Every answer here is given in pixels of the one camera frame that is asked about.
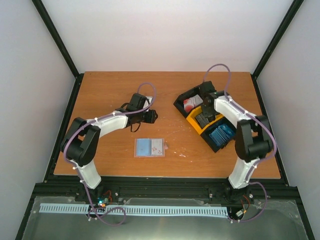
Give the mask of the blue card stack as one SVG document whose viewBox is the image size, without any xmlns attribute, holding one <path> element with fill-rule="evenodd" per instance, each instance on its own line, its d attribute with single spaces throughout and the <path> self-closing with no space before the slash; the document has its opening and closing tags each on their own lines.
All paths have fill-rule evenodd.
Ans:
<svg viewBox="0 0 320 240">
<path fill-rule="evenodd" d="M 209 134 L 218 147 L 227 144 L 235 135 L 233 129 L 225 123 L 219 125 Z"/>
</svg>

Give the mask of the pink card holder wallet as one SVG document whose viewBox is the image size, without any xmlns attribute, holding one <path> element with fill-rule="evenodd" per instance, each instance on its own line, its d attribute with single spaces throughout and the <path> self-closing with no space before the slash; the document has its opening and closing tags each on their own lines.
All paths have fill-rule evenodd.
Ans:
<svg viewBox="0 0 320 240">
<path fill-rule="evenodd" d="M 163 139 L 164 155 L 163 156 L 151 156 L 151 140 L 163 139 L 163 138 L 137 138 L 134 142 L 134 156 L 136 158 L 152 158 L 152 157 L 164 157 L 166 155 L 166 143 Z"/>
</svg>

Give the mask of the white card stack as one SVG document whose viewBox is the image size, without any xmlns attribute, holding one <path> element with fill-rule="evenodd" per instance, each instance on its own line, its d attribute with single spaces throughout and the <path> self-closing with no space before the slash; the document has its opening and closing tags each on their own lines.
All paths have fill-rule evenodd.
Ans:
<svg viewBox="0 0 320 240">
<path fill-rule="evenodd" d="M 192 109 L 202 103 L 203 99 L 198 94 L 196 94 L 195 96 L 187 98 L 183 101 L 183 108 L 187 113 L 189 113 Z"/>
</svg>

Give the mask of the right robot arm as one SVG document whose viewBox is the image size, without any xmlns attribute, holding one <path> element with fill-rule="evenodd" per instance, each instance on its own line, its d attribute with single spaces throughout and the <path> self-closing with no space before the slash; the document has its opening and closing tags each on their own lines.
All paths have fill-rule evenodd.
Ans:
<svg viewBox="0 0 320 240">
<path fill-rule="evenodd" d="M 222 114 L 236 128 L 234 147 L 237 160 L 228 181 L 233 189 L 245 188 L 258 164 L 270 158 L 270 152 L 277 152 L 269 120 L 264 115 L 247 111 L 227 92 L 216 91 L 211 81 L 204 81 L 199 91 L 204 113 L 210 117 Z"/>
</svg>

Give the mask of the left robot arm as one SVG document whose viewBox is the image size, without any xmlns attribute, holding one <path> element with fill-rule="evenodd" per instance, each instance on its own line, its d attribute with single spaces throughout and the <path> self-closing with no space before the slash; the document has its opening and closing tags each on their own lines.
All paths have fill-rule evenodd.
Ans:
<svg viewBox="0 0 320 240">
<path fill-rule="evenodd" d="M 150 110 L 155 98 L 134 93 L 129 102 L 113 112 L 93 119 L 75 118 L 60 145 L 64 159 L 73 165 L 86 187 L 86 195 L 92 201 L 103 198 L 104 188 L 100 186 L 101 176 L 94 163 L 99 139 L 114 131 L 134 124 L 153 124 L 158 118 L 155 110 Z"/>
</svg>

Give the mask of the dark card stack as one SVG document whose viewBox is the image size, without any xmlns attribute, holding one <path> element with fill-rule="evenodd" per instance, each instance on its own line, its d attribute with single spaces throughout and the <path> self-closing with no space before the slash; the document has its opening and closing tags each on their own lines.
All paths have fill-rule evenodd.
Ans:
<svg viewBox="0 0 320 240">
<path fill-rule="evenodd" d="M 207 126 L 209 123 L 211 123 L 214 120 L 213 116 L 208 116 L 204 113 L 199 113 L 195 116 L 195 120 L 197 121 L 198 125 L 201 129 L 203 129 L 205 126 Z"/>
</svg>

